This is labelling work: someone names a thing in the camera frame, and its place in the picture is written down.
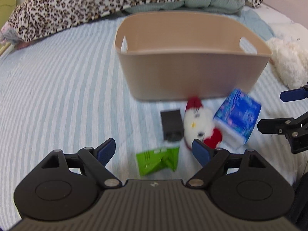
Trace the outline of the white red kitty plush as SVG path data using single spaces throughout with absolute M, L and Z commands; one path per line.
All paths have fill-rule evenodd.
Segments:
M 188 100 L 183 127 L 185 144 L 190 150 L 195 139 L 211 149 L 215 149 L 222 142 L 222 132 L 213 121 L 213 112 L 204 107 L 198 97 Z

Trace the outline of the white fluffy plush toy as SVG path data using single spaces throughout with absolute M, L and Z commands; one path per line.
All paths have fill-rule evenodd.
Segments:
M 271 63 L 288 89 L 307 84 L 307 28 L 299 23 L 271 23 L 274 37 L 266 41 Z

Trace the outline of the blue tissue pack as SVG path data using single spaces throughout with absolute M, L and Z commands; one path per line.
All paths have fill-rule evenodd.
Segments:
M 213 116 L 228 146 L 239 148 L 250 138 L 261 111 L 261 104 L 240 89 L 234 89 Z

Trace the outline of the small black box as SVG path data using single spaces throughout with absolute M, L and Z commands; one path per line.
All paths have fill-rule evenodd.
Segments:
M 180 110 L 161 111 L 160 116 L 164 141 L 181 141 L 184 136 L 184 126 Z

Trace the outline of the green plastic packet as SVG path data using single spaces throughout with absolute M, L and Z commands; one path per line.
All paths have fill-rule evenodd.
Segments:
M 162 147 L 136 154 L 139 174 L 147 176 L 163 169 L 177 170 L 180 147 Z

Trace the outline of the beige plastic storage basket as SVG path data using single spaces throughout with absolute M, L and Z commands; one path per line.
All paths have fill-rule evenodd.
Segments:
M 201 12 L 130 15 L 116 32 L 115 50 L 131 95 L 142 101 L 249 92 L 271 57 L 245 25 Z

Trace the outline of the pink floral pillow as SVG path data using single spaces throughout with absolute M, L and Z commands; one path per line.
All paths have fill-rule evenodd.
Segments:
M 29 43 L 19 40 L 14 28 L 10 25 L 8 21 L 6 21 L 1 28 L 0 38 L 1 45 L 6 45 L 7 43 L 10 43 L 19 49 L 25 48 L 29 45 Z

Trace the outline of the green plastic storage bin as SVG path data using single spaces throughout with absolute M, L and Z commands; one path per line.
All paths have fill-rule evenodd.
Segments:
M 16 8 L 16 0 L 0 0 L 0 27 L 8 21 L 11 13 Z

